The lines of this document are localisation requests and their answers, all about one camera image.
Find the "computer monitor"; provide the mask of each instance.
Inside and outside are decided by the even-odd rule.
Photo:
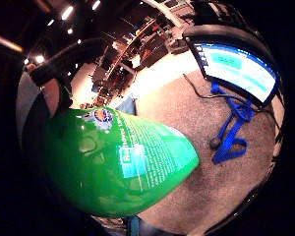
[[[219,31],[209,34],[203,29],[185,33],[205,79],[265,107],[274,97],[279,81],[273,59],[256,38],[247,35],[246,40],[245,34],[236,30],[229,36],[225,29],[222,36]]]

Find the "ceiling light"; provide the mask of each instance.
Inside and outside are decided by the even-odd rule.
[[[5,47],[9,47],[10,49],[14,50],[14,51],[18,51],[18,52],[23,52],[24,49],[19,46],[18,44],[0,36],[0,44],[5,46]]]
[[[97,7],[99,6],[99,4],[100,4],[100,0],[96,0],[94,4],[92,5],[91,9],[95,11]]]
[[[63,21],[66,21],[72,12],[73,12],[73,6],[67,7],[67,9],[63,12],[63,14],[61,16],[61,19]]]
[[[42,62],[44,62],[44,60],[45,60],[45,58],[44,58],[42,55],[37,55],[37,56],[35,57],[35,61],[36,61],[37,63],[42,63]]]
[[[50,22],[48,23],[48,26],[50,27],[54,22],[55,20],[51,19]]]

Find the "gray carpet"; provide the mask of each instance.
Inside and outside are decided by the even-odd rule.
[[[199,71],[187,76],[201,94],[210,94],[210,83]],[[139,214],[151,225],[174,233],[203,235],[241,204],[266,176],[274,148],[274,123],[268,115],[256,115],[237,134],[249,142],[244,156],[214,165],[208,142],[229,115],[230,109],[223,98],[197,98],[181,77],[139,98],[136,104],[138,116],[172,126],[185,134],[202,161],[170,195]]]

